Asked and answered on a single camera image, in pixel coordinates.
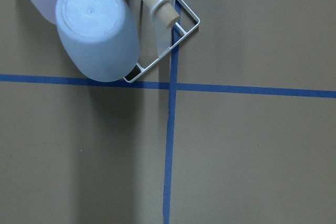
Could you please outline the blue plastic cup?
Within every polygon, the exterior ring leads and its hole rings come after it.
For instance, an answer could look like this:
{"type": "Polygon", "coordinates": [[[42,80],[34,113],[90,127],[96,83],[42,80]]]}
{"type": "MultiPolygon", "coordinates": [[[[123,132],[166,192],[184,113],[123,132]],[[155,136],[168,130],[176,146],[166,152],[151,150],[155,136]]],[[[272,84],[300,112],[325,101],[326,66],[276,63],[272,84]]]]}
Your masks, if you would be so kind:
{"type": "Polygon", "coordinates": [[[124,0],[57,0],[55,17],[63,47],[86,77],[117,81],[136,66],[139,37],[124,0]]]}

